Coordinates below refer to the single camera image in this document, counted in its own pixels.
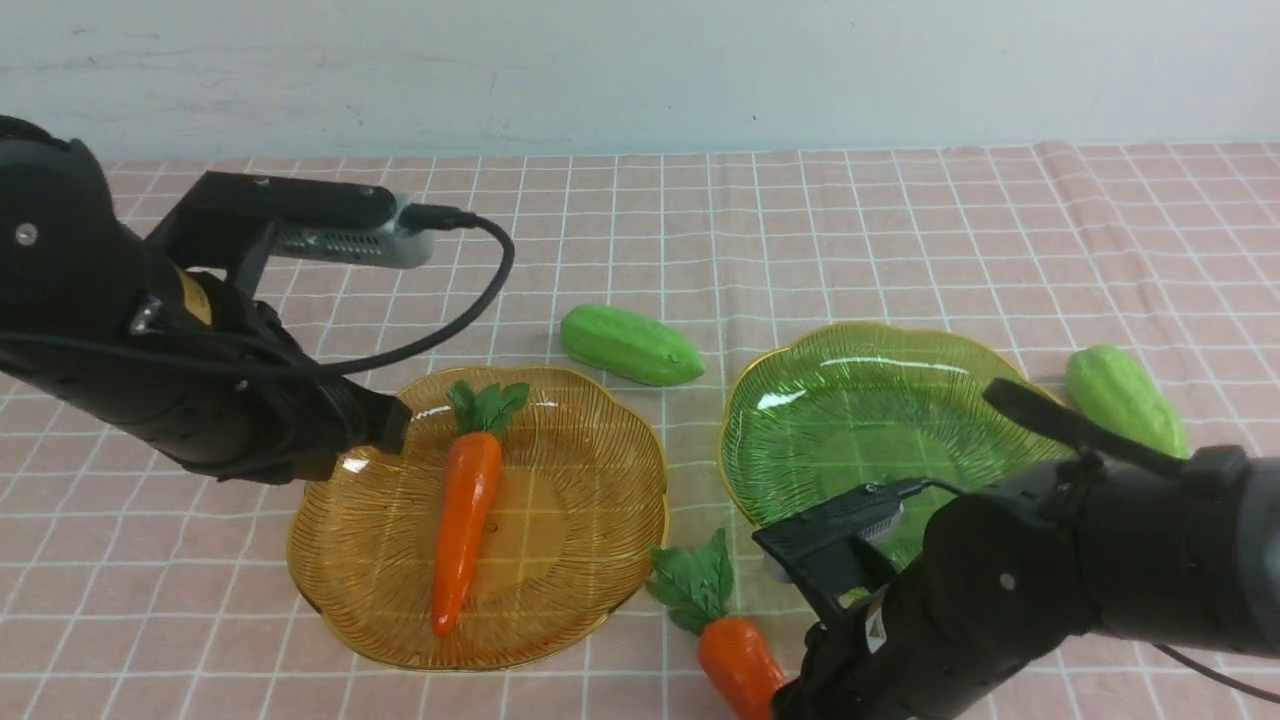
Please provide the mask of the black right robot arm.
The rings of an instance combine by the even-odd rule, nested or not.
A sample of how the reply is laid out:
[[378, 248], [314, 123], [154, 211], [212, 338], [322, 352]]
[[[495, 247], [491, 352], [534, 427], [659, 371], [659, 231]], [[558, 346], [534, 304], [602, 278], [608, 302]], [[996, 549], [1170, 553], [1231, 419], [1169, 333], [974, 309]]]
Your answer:
[[1074, 635], [1277, 657], [1277, 460], [1100, 457], [961, 495], [867, 601], [812, 628], [774, 719], [956, 719]]

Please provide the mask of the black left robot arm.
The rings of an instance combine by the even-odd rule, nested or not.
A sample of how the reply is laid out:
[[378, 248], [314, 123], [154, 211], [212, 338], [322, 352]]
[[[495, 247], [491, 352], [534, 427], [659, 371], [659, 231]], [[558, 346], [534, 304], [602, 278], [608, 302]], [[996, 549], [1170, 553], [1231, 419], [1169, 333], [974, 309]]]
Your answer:
[[282, 236], [389, 231], [389, 190], [209, 170], [146, 236], [118, 217], [77, 140], [3, 118], [3, 372], [184, 470], [325, 480], [370, 446], [398, 454], [410, 410], [314, 360], [255, 292]]

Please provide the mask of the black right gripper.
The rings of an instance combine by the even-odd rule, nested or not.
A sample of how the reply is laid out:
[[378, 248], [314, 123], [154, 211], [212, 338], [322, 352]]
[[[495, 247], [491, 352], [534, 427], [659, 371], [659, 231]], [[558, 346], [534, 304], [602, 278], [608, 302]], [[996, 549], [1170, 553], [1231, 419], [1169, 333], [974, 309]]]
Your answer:
[[957, 719], [1001, 687], [1001, 662], [963, 642], [922, 575], [819, 633], [774, 719]]

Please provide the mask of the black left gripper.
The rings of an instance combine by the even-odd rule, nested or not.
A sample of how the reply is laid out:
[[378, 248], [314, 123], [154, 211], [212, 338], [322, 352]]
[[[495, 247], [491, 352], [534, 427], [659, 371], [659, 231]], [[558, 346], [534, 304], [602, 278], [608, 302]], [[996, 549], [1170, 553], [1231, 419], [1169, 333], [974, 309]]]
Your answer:
[[325, 480], [353, 448], [403, 450], [402, 400], [312, 366], [266, 304], [207, 273], [93, 273], [60, 299], [61, 400], [197, 475]]

